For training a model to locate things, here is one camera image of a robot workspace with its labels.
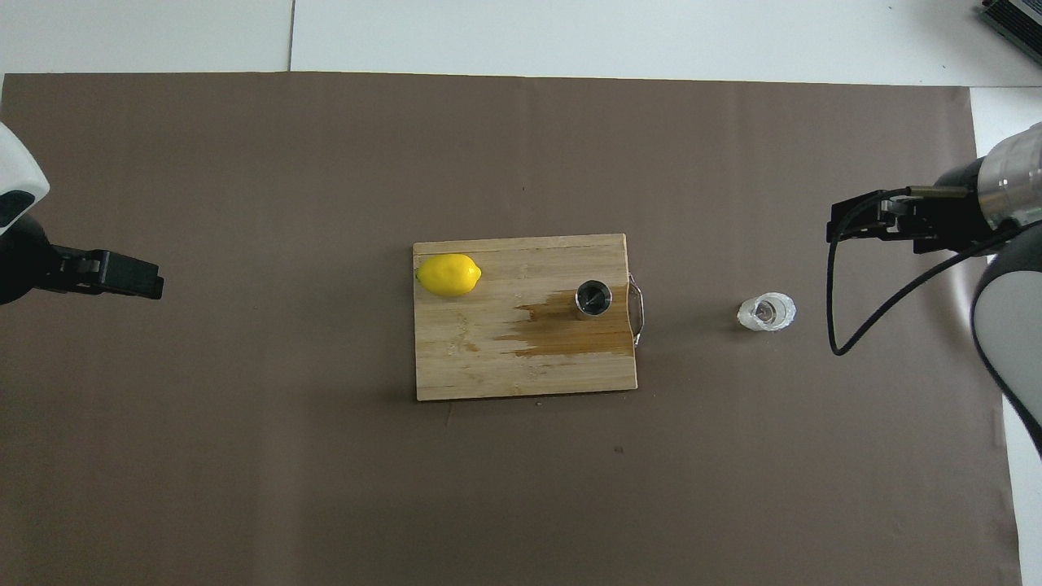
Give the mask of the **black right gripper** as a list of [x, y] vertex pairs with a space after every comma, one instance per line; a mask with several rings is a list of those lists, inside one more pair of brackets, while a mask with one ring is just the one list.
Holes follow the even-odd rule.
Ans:
[[983, 160], [964, 164], [942, 175], [933, 186], [911, 186], [904, 200], [905, 214], [888, 211], [905, 196], [905, 189], [871, 190], [830, 207], [826, 243], [850, 238], [879, 241], [914, 240], [913, 252], [962, 253], [990, 236], [990, 224], [979, 210], [979, 168]]

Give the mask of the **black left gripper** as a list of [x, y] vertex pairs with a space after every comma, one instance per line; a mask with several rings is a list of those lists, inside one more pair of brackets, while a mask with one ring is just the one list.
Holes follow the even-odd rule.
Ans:
[[23, 215], [1, 238], [1, 304], [15, 303], [33, 289], [160, 300], [159, 265], [111, 250], [97, 253], [98, 259], [88, 250], [52, 244], [42, 224]]

